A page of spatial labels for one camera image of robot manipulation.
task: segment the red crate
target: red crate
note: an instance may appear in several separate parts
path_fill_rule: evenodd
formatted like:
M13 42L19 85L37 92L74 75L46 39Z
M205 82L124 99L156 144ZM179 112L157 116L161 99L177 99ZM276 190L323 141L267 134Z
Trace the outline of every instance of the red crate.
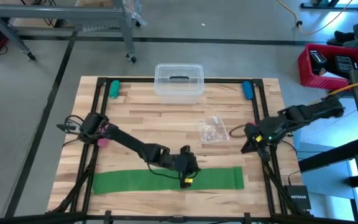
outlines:
M298 65L301 85L322 88L326 90L337 90L349 84L348 80L340 78L328 78L314 75L311 71L310 50L317 50L327 60L333 62L335 55L352 57L358 66L358 49L349 47L336 47L329 45L307 44L305 50L299 55Z

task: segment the yellow cable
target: yellow cable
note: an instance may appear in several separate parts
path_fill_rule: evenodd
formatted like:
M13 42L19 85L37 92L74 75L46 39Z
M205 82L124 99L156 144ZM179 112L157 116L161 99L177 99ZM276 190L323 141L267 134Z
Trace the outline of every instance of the yellow cable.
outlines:
M296 12L294 12L292 9L290 9L288 6L286 6L281 0L277 0L277 1L278 1L285 9L287 9L288 11L290 11L290 12L293 14L293 16L295 17L295 19L296 19L297 22L299 21L299 17L298 17L298 15L296 14ZM314 32L305 32L305 31L303 31L301 25L298 25L297 28L298 28L298 29L301 31L301 33L304 34L304 35L315 34L315 33L319 32L319 31L323 30L325 27L327 27L328 25L330 25L332 22L334 22L334 20L336 20L336 18L338 18L338 17L342 14L342 12L344 12L344 11L347 9L347 7L351 4L352 1L353 1L353 0L350 0L349 3L347 3L347 5L340 11L340 13L339 13L333 20L331 20L331 21L328 22L325 26L323 26L322 28L320 28L320 29L318 29L318 30L316 30L316 31L314 31Z
M352 88L352 87L355 87L355 86L358 86L358 83L351 84L351 85L345 86L345 87L343 87L343 88L340 88L340 89L338 89L338 90L332 91L332 92L330 92L328 95L324 96L323 98L325 98L325 97L327 97L327 96L329 96L329 95L335 95L336 93L340 93L340 92L342 92L342 91L344 91L344 90L347 90L347 89ZM314 104L314 103L317 103L318 101L319 101L319 100L314 100L314 101L311 102L309 105L312 105L312 104Z

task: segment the gray floor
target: gray floor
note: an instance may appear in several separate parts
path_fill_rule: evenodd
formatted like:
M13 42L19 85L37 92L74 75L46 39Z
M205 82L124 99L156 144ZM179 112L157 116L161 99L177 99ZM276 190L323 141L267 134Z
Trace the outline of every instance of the gray floor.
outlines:
M337 13L300 11L297 5L301 1L287 2L299 12L305 22L305 30L321 27ZM144 19L149 24L136 30L135 36L325 41L332 37L336 29L350 31L352 25L358 22L358 13L345 12L326 30L311 36L296 32L292 15L271 0L150 0L145 2ZM116 34L98 32L97 35ZM27 61L10 44L9 53L0 57L0 216L21 169L67 42L26 41L26 44L38 58L37 62ZM168 43L135 43L135 47L138 62L130 64L124 58L126 51L123 43L75 44L17 215L45 211L64 138L55 125L70 114L83 75L151 76L158 63L199 63L204 66L207 77L278 78L285 106L309 103L325 94L323 90L299 84L297 58L304 47ZM330 128L335 131L341 123L336 122ZM335 147L333 144L340 143L316 142L316 139L324 141L324 136L332 131L321 131L327 124L331 123L317 124L310 133L302 132L301 139L305 143ZM318 196L315 199L316 208L327 204ZM325 213L316 211L316 214L329 216L326 210Z

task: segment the green mat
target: green mat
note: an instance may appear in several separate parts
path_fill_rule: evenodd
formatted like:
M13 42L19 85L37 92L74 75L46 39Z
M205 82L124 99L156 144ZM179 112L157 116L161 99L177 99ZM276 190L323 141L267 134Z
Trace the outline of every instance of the green mat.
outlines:
M178 173L167 169L155 169L159 174L177 177ZM242 168L203 169L193 179L186 190L243 189ZM149 170L120 170L95 174L93 193L95 195L111 192L137 190L179 190L179 180L152 174Z

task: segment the wooden tabletop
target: wooden tabletop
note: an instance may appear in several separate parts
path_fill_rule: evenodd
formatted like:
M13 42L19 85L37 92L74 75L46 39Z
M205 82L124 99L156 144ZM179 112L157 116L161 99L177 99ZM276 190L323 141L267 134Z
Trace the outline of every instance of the wooden tabletop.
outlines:
M72 114L85 118L90 112L97 79L81 78ZM284 107L280 86L276 78L263 80L269 114L275 116L277 111ZM259 91L256 92L260 117L263 118ZM229 142L201 144L196 125L198 121L212 115L220 115L227 130L253 121L252 103L244 99L240 84L206 83L199 104L163 105L154 93L153 83L121 83L119 97L108 99L106 115L110 122L118 125L121 130L143 142L167 146L172 153L178 153L179 148L185 144L190 145L202 169L241 166L244 189L160 190L92 195L89 214L104 215L105 210L111 210L115 215L242 217L244 212L249 212L252 217L269 217L260 158L256 152L240 152L246 138L230 138ZM66 141L74 138L75 136L67 135ZM74 186L82 146L81 142L74 142L62 149L48 210L57 207ZM288 174L299 170L296 154L291 146L279 144L277 156L282 181L286 184ZM110 141L107 146L100 148L96 173L129 169L147 169L147 166L135 152L116 142ZM301 184L300 174L293 174L291 182ZM278 195L274 185L272 189L276 211L279 212ZM78 201L79 208L82 205L82 195L83 191Z

